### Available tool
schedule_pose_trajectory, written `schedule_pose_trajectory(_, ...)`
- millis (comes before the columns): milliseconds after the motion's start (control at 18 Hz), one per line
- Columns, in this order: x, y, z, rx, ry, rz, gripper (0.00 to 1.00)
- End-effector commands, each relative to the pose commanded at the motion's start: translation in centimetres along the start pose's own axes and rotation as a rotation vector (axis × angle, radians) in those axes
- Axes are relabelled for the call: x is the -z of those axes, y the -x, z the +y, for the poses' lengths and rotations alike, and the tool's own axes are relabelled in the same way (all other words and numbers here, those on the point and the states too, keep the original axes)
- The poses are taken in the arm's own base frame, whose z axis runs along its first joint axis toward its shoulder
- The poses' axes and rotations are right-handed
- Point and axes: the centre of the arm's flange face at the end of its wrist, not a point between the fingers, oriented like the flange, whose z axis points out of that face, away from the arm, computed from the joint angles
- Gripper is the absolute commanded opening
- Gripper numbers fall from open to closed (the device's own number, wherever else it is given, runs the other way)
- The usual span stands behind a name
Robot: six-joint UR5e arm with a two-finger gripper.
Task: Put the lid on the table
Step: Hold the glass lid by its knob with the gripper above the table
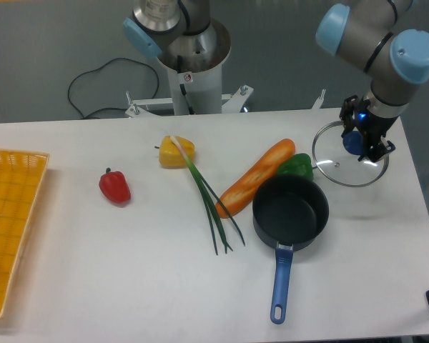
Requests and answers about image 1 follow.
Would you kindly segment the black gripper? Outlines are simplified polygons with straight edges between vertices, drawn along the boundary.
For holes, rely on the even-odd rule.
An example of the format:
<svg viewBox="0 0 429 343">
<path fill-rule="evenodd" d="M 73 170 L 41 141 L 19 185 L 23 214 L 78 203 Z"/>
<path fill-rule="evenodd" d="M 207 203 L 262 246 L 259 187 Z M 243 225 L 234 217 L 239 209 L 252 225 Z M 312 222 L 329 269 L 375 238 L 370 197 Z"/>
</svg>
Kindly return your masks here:
<svg viewBox="0 0 429 343">
<path fill-rule="evenodd" d="M 395 151 L 394 143 L 388 140 L 380 141 L 380 139 L 386 137 L 387 131 L 395 123 L 397 117 L 384 118 L 378 116 L 369 109 L 370 105 L 369 99 L 358 103 L 357 95 L 350 96 L 343 101 L 339 118 L 343 125 L 342 138 L 352 132 L 355 127 L 363 137 L 362 154 L 357 160 L 375 163 Z"/>
</svg>

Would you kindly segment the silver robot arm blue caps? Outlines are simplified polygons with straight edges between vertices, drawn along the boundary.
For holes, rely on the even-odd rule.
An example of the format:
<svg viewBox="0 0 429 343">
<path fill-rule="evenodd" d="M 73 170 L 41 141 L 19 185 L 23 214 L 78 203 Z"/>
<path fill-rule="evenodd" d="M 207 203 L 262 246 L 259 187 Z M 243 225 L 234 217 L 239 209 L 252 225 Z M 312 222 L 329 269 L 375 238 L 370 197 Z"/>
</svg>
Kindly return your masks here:
<svg viewBox="0 0 429 343">
<path fill-rule="evenodd" d="M 394 150 L 388 129 L 417 89 L 429 80 L 429 33 L 392 32 L 411 1 L 361 1 L 332 6 L 315 40 L 372 79 L 362 97 L 343 102 L 342 139 L 359 160 L 379 161 Z M 222 64 L 231 50 L 227 29 L 210 14 L 208 1 L 138 1 L 122 24 L 129 43 L 167 69 L 174 112 L 222 110 Z"/>
</svg>

